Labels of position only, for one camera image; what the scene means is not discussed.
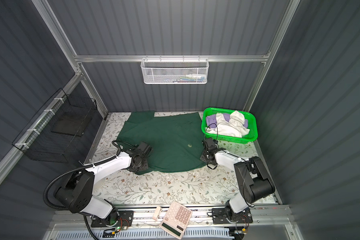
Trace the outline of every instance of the green cloth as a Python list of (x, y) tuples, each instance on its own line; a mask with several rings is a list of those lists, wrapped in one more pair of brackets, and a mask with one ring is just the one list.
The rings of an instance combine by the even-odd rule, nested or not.
[(185, 172), (205, 166), (206, 163), (200, 160), (204, 134), (200, 130), (199, 114), (154, 117), (154, 113), (132, 113), (117, 137), (117, 140), (132, 145), (146, 142), (152, 147), (148, 156), (149, 168), (136, 174)]

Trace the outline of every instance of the mounting plate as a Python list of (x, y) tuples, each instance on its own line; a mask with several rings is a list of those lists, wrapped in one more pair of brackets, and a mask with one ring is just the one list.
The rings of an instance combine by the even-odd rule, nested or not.
[[(127, 226), (127, 223), (128, 226), (130, 227), (132, 225), (134, 211), (117, 211), (117, 212), (119, 213), (119, 218), (121, 217), (123, 219), (123, 227)], [(99, 218), (96, 218), (95, 220), (92, 220), (91, 227), (107, 227), (107, 226), (104, 223), (102, 223)], [(118, 221), (116, 225), (113, 227), (121, 227), (121, 221)]]
[[(232, 223), (232, 222), (229, 222), (228, 219), (226, 217), (224, 217), (223, 215), (225, 215), (225, 209), (224, 208), (214, 208), (211, 210), (212, 211), (212, 216), (216, 216), (216, 217), (213, 217), (213, 224), (227, 224), (227, 223)], [(253, 219), (252, 219), (252, 214), (251, 214), (251, 211), (249, 208), (243, 210), (243, 215), (245, 217), (243, 217), (243, 219), (245, 220), (242, 220), (242, 218), (238, 218), (237, 220), (237, 224), (239, 223), (253, 223)]]

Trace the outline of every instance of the white robotic arm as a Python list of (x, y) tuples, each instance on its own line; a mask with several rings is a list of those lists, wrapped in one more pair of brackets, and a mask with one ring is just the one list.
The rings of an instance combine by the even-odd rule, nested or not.
[[(145, 142), (123, 151), (115, 144), (115, 141), (112, 144), (118, 148), (117, 154), (63, 174), (66, 175), (66, 178), (54, 193), (54, 197), (72, 213), (97, 216), (109, 227), (117, 222), (117, 208), (110, 202), (92, 195), (94, 185), (101, 184), (106, 176), (121, 169), (131, 172), (146, 170), (148, 168), (147, 156), (152, 149)], [(44, 199), (44, 202), (48, 206), (54, 207), (48, 198)]]
[(223, 165), (235, 171), (240, 194), (226, 202), (225, 212), (228, 219), (235, 219), (250, 204), (262, 197), (274, 193), (275, 186), (263, 162), (259, 157), (244, 158), (218, 148), (212, 138), (203, 141), (204, 150), (200, 159), (210, 169)]

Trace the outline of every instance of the laundry basket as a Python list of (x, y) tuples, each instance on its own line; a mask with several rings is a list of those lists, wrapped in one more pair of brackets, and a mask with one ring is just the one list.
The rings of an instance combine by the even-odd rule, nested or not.
[(230, 136), (223, 136), (223, 135), (216, 135), (211, 134), (208, 132), (205, 132), (206, 130), (206, 117), (216, 114), (216, 113), (228, 113), (231, 114), (235, 110), (230, 109), (223, 109), (223, 108), (207, 108), (204, 110), (203, 113), (203, 121), (202, 121), (202, 131), (205, 133), (206, 137), (212, 137), (213, 139), (221, 140), (221, 141), (227, 141), (227, 142), (236, 142), (236, 143), (242, 143), (246, 144), (248, 142), (253, 142), (257, 139), (258, 133), (257, 133), (257, 126), (256, 126), (256, 118), (251, 113), (238, 111), (239, 113), (244, 114), (245, 119), (248, 119), (248, 129), (250, 132), (243, 136), (243, 137), (230, 137)]

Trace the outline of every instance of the white wire mesh basket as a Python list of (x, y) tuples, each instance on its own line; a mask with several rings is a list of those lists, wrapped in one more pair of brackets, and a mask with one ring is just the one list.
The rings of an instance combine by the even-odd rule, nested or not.
[(165, 62), (141, 60), (146, 84), (206, 84), (209, 62)]

